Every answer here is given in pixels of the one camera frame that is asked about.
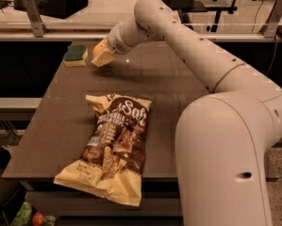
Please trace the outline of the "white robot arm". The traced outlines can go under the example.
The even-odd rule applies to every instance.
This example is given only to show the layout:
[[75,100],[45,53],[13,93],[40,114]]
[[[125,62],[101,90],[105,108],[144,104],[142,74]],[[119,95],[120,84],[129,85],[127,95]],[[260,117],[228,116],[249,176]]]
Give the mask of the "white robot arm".
[[207,88],[182,112],[175,163],[185,226],[273,226],[265,154],[282,138],[282,88],[180,23],[161,0],[138,0],[131,18],[94,47],[93,64],[164,40]]

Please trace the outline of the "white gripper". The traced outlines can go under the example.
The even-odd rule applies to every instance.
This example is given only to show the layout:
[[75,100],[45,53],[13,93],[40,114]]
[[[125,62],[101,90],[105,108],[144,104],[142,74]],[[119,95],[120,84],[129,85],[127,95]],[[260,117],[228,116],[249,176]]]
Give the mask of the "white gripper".
[[[110,50],[119,55],[129,53],[133,47],[128,45],[120,32],[121,25],[115,25],[108,35],[104,37],[98,44],[100,46],[108,46]],[[94,56],[91,63],[96,67],[102,67],[109,64],[114,59],[114,55],[108,50],[108,48],[102,48],[97,56]]]

